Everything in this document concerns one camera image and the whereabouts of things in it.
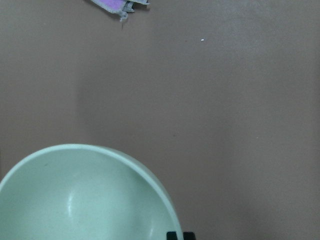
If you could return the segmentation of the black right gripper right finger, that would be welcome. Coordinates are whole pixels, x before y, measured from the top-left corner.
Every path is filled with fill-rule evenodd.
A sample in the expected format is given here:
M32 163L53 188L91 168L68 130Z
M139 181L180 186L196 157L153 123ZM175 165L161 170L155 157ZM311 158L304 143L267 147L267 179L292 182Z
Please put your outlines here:
M184 240L196 240L196 235L192 231L185 231L185 232L183 232L183 239Z

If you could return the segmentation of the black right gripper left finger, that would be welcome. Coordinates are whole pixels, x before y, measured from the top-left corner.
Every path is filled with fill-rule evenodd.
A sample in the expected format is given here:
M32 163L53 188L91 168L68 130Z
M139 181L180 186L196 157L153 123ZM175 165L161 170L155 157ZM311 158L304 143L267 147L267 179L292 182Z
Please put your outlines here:
M177 240L177 232L176 231L168 231L166 233L166 240Z

